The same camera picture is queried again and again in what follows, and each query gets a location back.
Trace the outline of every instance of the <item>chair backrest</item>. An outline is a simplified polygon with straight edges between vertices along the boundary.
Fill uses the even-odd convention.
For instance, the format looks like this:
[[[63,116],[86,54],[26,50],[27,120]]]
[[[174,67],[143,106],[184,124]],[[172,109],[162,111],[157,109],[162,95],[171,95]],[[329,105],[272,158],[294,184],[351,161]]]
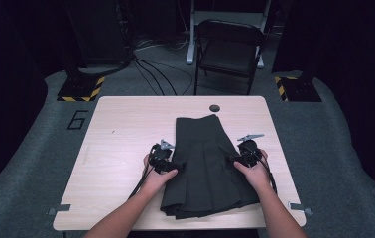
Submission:
[[[244,43],[248,45],[260,46],[263,42],[262,32],[247,24],[225,22],[220,20],[204,20],[197,26],[197,36],[199,39],[215,39]]]

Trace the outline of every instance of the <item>wooden table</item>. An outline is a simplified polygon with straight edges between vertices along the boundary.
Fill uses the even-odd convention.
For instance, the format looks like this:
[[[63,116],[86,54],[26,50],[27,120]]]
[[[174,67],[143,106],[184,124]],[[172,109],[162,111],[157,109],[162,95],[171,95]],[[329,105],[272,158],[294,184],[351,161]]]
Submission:
[[[105,96],[98,101],[61,204],[56,230],[89,230],[101,218],[124,203],[141,177],[143,158],[151,147],[165,139],[175,144],[176,118],[201,118],[215,114],[237,148],[237,139],[265,134],[255,139],[269,155],[278,196],[286,207],[300,203],[268,106],[260,96]],[[219,229],[265,227],[260,204],[202,218],[176,220],[160,211],[162,189],[146,207],[134,230]],[[291,210],[301,226],[306,217]]]

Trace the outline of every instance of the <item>person's left hand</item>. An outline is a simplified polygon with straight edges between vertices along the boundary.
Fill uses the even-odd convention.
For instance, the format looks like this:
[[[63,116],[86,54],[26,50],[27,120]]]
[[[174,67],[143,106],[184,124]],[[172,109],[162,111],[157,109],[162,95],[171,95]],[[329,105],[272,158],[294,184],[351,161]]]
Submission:
[[[148,164],[148,154],[144,158],[144,166]],[[150,196],[154,196],[160,188],[171,178],[178,173],[178,170],[174,169],[165,174],[158,174],[156,171],[151,170],[145,178],[144,184],[141,187],[140,192],[145,192]]]

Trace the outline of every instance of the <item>metal chair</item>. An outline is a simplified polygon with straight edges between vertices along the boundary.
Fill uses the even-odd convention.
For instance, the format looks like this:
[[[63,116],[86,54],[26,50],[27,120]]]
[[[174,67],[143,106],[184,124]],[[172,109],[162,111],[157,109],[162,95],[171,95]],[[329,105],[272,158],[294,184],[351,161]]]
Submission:
[[[248,78],[250,94],[264,41],[262,32],[251,25],[219,20],[205,20],[197,26],[197,58],[194,95],[198,87],[198,71],[204,70]]]

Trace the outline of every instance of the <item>small round object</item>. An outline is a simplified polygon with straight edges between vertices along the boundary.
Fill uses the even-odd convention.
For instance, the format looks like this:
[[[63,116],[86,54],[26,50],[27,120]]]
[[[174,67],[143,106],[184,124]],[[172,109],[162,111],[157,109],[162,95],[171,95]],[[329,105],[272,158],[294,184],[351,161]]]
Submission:
[[[215,105],[215,104],[212,104],[209,106],[209,110],[211,110],[211,112],[219,112],[219,109],[220,107],[218,105]]]

